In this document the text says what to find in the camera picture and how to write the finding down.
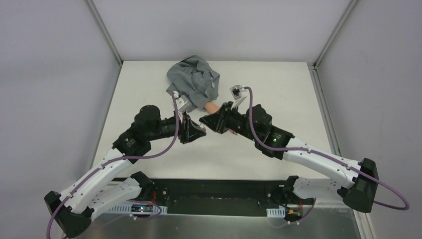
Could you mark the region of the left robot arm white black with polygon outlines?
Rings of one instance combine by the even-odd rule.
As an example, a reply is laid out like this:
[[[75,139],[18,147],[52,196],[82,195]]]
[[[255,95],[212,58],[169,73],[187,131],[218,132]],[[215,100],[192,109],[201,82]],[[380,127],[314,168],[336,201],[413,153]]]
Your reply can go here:
[[[172,138],[190,143],[206,136],[205,128],[194,122],[187,113],[174,112],[173,117],[162,119],[157,106],[146,105],[134,117],[133,123],[112,144],[111,149],[83,177],[62,192],[50,191],[44,201],[65,236],[73,239],[89,228],[92,221],[112,207],[129,200],[149,201],[153,197],[153,182],[142,172],[136,172],[123,182],[106,189],[115,176],[141,159],[159,157],[169,151],[147,155],[151,141]]]

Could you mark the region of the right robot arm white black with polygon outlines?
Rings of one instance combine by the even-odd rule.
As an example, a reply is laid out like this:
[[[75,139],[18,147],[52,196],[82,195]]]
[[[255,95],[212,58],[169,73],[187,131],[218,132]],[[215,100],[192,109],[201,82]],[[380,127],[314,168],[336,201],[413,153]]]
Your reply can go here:
[[[372,211],[378,184],[376,163],[368,158],[361,161],[319,151],[292,133],[272,124],[272,116],[255,105],[245,114],[227,102],[213,114],[200,118],[200,123],[212,131],[223,134],[231,130],[254,141],[264,155],[312,169],[325,177],[308,179],[290,176],[283,189],[283,199],[295,204],[300,199],[325,198],[342,200],[348,207],[362,212]]]

